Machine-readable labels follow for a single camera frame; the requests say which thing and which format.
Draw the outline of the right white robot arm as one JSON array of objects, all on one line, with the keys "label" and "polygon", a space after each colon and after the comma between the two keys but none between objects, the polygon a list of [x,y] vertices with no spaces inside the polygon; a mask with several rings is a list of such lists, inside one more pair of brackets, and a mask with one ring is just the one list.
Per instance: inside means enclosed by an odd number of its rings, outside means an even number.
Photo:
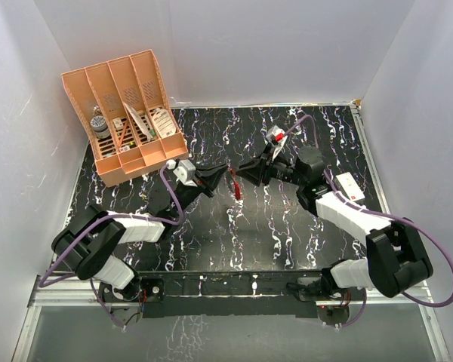
[{"label": "right white robot arm", "polygon": [[342,200],[325,177],[325,163],[318,149],[304,146],[290,163],[268,145],[259,156],[241,164],[236,174],[256,186],[272,179],[296,185],[303,209],[365,245],[364,259],[344,259],[323,268],[321,278],[305,286],[305,291],[339,299],[356,287],[376,289],[392,298],[433,275],[419,232],[408,225],[407,219],[395,221],[372,215]]}]

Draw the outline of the steel key holder red handle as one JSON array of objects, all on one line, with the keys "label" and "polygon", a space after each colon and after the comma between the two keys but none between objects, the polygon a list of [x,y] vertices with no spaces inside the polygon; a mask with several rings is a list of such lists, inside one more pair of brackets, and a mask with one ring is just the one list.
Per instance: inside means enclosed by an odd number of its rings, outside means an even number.
[{"label": "steel key holder red handle", "polygon": [[229,180],[230,191],[233,193],[235,199],[237,201],[240,201],[242,199],[242,194],[241,194],[241,190],[239,187],[239,183],[236,180],[235,171],[232,168],[230,168],[227,176],[228,176],[228,180]]}]

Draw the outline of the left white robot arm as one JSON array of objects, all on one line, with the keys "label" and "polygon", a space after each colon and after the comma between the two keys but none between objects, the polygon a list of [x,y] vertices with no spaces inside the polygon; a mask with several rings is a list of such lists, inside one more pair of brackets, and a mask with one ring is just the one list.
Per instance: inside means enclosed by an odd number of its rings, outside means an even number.
[{"label": "left white robot arm", "polygon": [[110,285],[125,301],[140,294],[139,276],[129,264],[114,255],[120,244],[158,243],[169,238],[185,221],[185,210],[200,195],[213,197],[228,166],[197,168],[190,160],[168,160],[160,169],[176,177],[177,185],[164,180],[167,194],[152,198],[145,213],[117,213],[90,204],[74,216],[52,241],[57,259],[47,271],[64,264],[80,280],[95,279]]}]

